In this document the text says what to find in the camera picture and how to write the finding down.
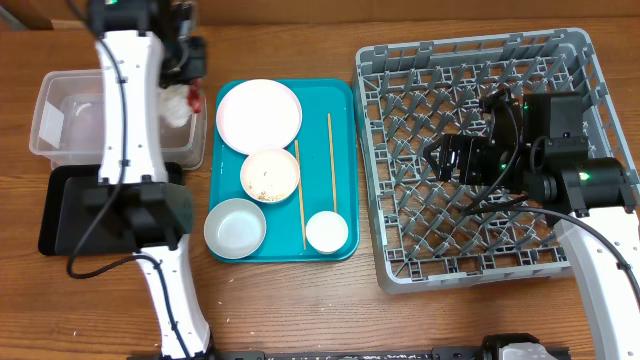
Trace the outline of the red snack wrapper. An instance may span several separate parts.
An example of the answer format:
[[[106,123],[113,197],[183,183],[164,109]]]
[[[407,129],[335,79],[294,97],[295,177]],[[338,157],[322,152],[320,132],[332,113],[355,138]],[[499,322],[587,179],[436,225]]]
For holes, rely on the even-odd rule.
[[[194,114],[199,114],[202,110],[200,89],[196,85],[189,87],[189,93],[187,97],[188,105],[191,107]]]

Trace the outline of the white napkin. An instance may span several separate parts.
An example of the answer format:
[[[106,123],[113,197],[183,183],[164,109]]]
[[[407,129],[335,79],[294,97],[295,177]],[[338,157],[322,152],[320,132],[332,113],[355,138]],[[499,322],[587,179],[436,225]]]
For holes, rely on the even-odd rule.
[[[188,85],[171,85],[158,90],[158,113],[169,127],[182,127],[191,119],[193,110],[188,103],[189,91]]]

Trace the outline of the white bowl with rice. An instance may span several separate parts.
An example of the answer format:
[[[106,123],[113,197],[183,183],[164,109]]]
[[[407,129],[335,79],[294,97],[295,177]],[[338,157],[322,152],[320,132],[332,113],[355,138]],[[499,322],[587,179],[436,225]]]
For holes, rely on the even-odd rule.
[[[288,151],[265,149],[249,155],[240,170],[241,186],[258,202],[275,204],[284,201],[298,188],[299,163]]]

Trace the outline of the small white cup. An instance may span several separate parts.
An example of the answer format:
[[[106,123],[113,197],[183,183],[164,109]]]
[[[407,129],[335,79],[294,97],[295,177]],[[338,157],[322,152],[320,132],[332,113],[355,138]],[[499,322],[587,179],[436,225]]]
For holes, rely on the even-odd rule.
[[[314,214],[306,224],[307,242],[319,253],[329,255],[337,252],[348,239],[348,225],[338,213],[321,211]]]

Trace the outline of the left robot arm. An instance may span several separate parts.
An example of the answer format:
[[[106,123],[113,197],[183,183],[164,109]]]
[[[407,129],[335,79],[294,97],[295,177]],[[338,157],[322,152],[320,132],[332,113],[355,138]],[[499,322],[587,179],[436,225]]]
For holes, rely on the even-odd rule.
[[[159,87],[190,86],[206,74],[204,42],[191,34],[191,10],[191,2],[90,1],[77,15],[96,40],[103,78],[104,150],[98,184],[86,192],[103,205],[66,271],[81,278],[74,262],[99,226],[120,236],[130,255],[84,276],[138,264],[163,337],[163,359],[213,353],[189,264],[193,197],[170,182],[159,139]]]

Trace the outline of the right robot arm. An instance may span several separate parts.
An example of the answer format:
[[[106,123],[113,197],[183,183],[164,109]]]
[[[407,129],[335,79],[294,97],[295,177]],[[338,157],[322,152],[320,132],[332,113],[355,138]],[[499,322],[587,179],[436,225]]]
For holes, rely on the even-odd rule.
[[[526,94],[507,88],[479,101],[489,136],[445,134],[423,156],[437,179],[498,188],[518,199],[480,213],[542,214],[578,283],[596,355],[639,356],[639,218],[634,185],[614,157],[592,158],[577,92]]]

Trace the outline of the grey dishwasher rack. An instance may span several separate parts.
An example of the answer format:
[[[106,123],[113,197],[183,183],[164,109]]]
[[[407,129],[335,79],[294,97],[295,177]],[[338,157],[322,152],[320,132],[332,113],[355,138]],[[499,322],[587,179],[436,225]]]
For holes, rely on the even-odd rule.
[[[518,278],[567,276],[570,264],[532,202],[493,213],[504,190],[439,181],[423,149],[447,134],[486,136],[479,99],[575,91],[591,157],[614,157],[639,178],[594,45],[579,28],[367,46],[355,57],[354,96],[379,286],[399,294]]]

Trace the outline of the large white plate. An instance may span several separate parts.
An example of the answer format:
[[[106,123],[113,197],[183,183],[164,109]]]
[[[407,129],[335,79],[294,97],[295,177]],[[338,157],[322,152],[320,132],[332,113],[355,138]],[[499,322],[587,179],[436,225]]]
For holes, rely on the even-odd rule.
[[[302,126],[298,97],[281,82],[253,79],[231,88],[216,111],[216,128],[232,150],[251,155],[285,148]]]

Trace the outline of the clear plastic bin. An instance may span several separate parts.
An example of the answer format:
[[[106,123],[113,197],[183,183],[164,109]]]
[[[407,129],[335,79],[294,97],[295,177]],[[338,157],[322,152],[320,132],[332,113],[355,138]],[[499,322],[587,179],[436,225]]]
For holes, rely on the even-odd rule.
[[[185,170],[198,168],[204,158],[207,109],[181,118],[159,113],[164,160]],[[98,69],[54,71],[42,82],[30,135],[30,151],[53,167],[100,164],[104,149],[103,81]]]

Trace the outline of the left wooden chopstick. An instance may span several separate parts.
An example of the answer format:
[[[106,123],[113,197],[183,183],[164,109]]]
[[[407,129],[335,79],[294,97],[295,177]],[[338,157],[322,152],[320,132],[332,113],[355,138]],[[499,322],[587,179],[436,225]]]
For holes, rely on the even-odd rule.
[[[306,220],[305,220],[305,211],[304,211],[304,195],[302,188],[302,170],[301,170],[301,158],[300,158],[300,149],[298,140],[294,140],[294,150],[296,162],[298,163],[298,199],[299,199],[299,215],[300,215],[300,223],[301,223],[301,234],[302,234],[302,243],[303,250],[307,249],[307,241],[306,241]]]

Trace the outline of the wooden chopstick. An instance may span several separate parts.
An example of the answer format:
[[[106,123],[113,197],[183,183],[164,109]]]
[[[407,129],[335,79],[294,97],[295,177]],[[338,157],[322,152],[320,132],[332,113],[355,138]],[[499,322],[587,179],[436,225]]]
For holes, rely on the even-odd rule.
[[[302,243],[303,250],[307,249],[307,241],[306,241],[306,220],[305,220],[305,211],[304,211],[304,195],[302,188],[302,170],[301,170],[301,158],[300,158],[300,149],[298,140],[294,140],[294,150],[296,162],[298,163],[298,199],[299,199],[299,215],[300,215],[300,223],[301,223],[301,234],[302,234]]]
[[[331,167],[331,181],[332,181],[332,199],[333,199],[333,212],[338,213],[338,199],[337,199],[337,184],[336,184],[336,171],[335,171],[335,157],[334,157],[334,144],[333,144],[333,127],[331,113],[327,114],[327,126],[328,126],[328,142],[329,142],[329,154],[330,154],[330,167]]]

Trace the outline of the right wooden chopstick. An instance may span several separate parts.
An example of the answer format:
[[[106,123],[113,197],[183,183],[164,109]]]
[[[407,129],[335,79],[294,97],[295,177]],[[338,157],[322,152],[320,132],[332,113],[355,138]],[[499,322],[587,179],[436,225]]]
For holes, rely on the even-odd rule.
[[[333,212],[338,213],[338,199],[337,199],[337,184],[336,184],[336,171],[335,171],[335,157],[334,157],[334,144],[333,144],[333,127],[331,113],[327,114],[327,126],[328,126],[328,142],[329,142],[329,154],[330,154],[330,167],[331,167],[331,181],[332,181],[332,199],[333,199]]]

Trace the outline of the teal serving tray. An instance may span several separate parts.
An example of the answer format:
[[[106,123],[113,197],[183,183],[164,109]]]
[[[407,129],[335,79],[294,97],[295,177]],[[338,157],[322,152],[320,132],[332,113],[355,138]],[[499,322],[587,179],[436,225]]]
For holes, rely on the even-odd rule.
[[[349,258],[358,248],[360,211],[358,155],[353,94],[334,78],[282,79],[298,97],[303,112],[298,133],[305,218],[333,210],[327,114],[331,113],[338,213],[348,225],[348,239],[337,252],[324,255],[307,244],[303,250],[298,194],[278,204],[261,203],[267,231],[261,246],[240,263],[328,262]]]

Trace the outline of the black plastic tray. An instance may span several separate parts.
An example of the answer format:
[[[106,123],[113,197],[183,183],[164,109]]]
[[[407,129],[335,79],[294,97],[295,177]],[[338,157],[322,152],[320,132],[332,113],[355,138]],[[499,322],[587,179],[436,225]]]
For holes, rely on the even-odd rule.
[[[49,177],[41,222],[38,249],[46,256],[70,256],[81,237],[102,208],[88,210],[83,193],[97,184],[99,164],[65,165],[54,169]],[[122,233],[100,224],[82,246],[81,255],[130,254],[135,243],[127,242]]]

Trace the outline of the pale green shallow bowl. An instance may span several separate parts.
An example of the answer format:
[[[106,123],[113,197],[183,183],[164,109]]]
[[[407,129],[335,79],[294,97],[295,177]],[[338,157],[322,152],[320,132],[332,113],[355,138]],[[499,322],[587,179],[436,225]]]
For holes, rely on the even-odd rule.
[[[252,201],[232,198],[217,204],[207,215],[204,238],[209,250],[227,260],[245,258],[263,243],[267,224]]]

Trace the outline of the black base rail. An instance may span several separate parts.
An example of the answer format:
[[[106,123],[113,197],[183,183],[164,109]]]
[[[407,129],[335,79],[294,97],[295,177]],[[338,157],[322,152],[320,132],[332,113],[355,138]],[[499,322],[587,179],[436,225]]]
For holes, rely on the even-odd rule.
[[[430,350],[415,351],[367,351],[367,352],[302,352],[268,354],[262,351],[220,351],[210,349],[195,359],[218,360],[468,360],[497,359],[498,346],[512,343],[533,342],[540,345],[537,338],[530,334],[490,335],[479,346],[436,346]]]

